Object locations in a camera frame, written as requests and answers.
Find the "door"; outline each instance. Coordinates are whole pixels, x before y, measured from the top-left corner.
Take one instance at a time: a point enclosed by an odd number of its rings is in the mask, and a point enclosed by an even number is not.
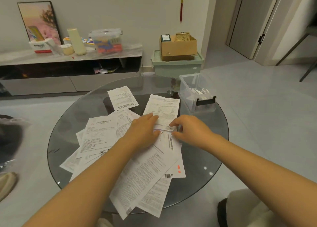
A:
[[[238,0],[227,44],[252,59],[276,0]]]

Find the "forearm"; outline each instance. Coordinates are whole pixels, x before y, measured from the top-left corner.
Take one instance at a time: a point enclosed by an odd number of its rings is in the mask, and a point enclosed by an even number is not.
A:
[[[94,226],[134,148],[119,140],[46,203],[25,226]]]
[[[222,161],[289,226],[317,226],[317,184],[217,135],[205,150]]]

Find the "picture frame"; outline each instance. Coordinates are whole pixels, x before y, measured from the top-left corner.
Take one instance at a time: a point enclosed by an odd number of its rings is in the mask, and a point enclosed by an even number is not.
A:
[[[52,38],[62,44],[51,1],[18,2],[18,8],[30,41]]]

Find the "paper stack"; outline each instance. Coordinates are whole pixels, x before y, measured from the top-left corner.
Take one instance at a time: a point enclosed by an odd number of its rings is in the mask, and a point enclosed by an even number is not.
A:
[[[97,161],[124,136],[131,122],[140,116],[128,108],[138,106],[127,86],[108,92],[114,112],[90,118],[85,129],[76,133],[79,148],[60,165],[71,172],[72,181]],[[144,114],[154,113],[159,119],[154,126],[161,130],[157,141],[134,156],[123,169],[110,193],[110,200],[122,219],[139,207],[160,217],[172,178],[185,178],[181,144],[171,132],[169,123],[177,117],[179,99],[151,95]]]

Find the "round glass table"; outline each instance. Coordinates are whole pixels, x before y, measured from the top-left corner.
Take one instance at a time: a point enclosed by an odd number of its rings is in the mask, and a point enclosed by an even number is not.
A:
[[[114,109],[108,91],[123,86],[129,87],[139,103],[139,106],[130,110],[142,115],[150,94],[178,98],[180,80],[159,76],[125,78],[101,86],[72,104],[55,125],[47,150],[51,174],[61,189],[69,183],[72,174],[59,166],[79,147],[76,133],[85,128],[89,118],[112,113]],[[182,102],[179,114],[190,114]],[[217,103],[214,112],[195,114],[195,116],[207,124],[214,133],[229,139],[227,119]],[[186,143],[183,143],[181,151],[186,178],[172,179],[164,208],[175,205],[199,191],[211,180],[221,165],[221,162],[211,154]],[[110,200],[105,203],[104,211],[117,213]],[[139,208],[132,211],[132,213],[143,212]]]

